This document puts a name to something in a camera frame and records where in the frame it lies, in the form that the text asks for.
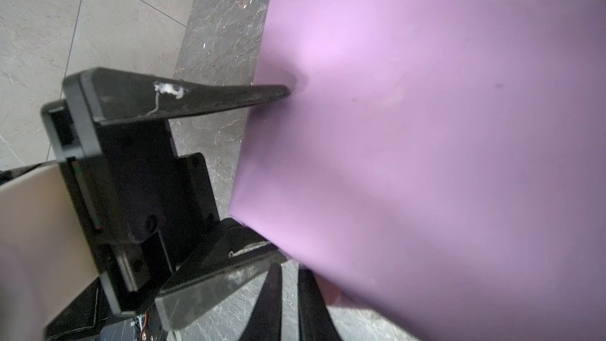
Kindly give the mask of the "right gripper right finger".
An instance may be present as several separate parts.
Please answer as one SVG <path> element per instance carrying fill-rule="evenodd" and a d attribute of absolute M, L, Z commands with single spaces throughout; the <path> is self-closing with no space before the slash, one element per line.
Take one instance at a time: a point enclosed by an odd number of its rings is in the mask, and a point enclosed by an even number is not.
<path fill-rule="evenodd" d="M 341 341 L 313 272 L 298 270 L 298 331 L 302 341 Z"/>

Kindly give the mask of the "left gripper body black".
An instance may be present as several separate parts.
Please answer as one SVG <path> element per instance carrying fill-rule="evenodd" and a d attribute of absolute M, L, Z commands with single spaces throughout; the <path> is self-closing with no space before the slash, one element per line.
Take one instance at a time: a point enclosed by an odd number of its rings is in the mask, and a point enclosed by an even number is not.
<path fill-rule="evenodd" d="M 141 314 L 219 222 L 204 156 L 165 119 L 101 126 L 64 100 L 41 117 L 111 312 Z"/>

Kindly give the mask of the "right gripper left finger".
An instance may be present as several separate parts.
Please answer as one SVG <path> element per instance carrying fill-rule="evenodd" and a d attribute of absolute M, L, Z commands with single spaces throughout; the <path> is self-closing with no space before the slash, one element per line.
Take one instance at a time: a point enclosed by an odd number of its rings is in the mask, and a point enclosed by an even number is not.
<path fill-rule="evenodd" d="M 282 335 L 282 266 L 272 264 L 240 341 L 280 341 Z"/>

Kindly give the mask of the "pink wrapping paper sheet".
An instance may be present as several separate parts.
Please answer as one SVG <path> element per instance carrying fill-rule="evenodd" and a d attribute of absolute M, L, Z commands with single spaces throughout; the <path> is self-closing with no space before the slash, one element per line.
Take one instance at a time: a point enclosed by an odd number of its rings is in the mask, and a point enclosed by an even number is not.
<path fill-rule="evenodd" d="M 605 0 L 270 0 L 229 213 L 426 340 L 605 338 Z"/>

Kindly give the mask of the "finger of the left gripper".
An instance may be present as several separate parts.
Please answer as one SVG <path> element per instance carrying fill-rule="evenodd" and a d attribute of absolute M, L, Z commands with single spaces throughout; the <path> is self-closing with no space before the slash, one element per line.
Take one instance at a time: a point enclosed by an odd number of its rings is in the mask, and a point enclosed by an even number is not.
<path fill-rule="evenodd" d="M 234 219 L 220 221 L 156 295 L 162 326 L 180 331 L 287 258 Z"/>
<path fill-rule="evenodd" d="M 81 111 L 101 126 L 210 115 L 290 95 L 285 85 L 202 85 L 107 68 L 69 75 L 62 86 L 73 116 Z"/>

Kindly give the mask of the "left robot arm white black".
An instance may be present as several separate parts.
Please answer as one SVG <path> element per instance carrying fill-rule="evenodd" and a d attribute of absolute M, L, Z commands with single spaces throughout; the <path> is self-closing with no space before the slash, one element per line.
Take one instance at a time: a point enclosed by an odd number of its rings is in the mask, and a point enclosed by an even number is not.
<path fill-rule="evenodd" d="M 132 317 L 220 222 L 205 158 L 170 121 L 269 104 L 285 85 L 93 68 L 41 118 L 55 159 L 1 173 L 1 338 L 78 339 Z"/>

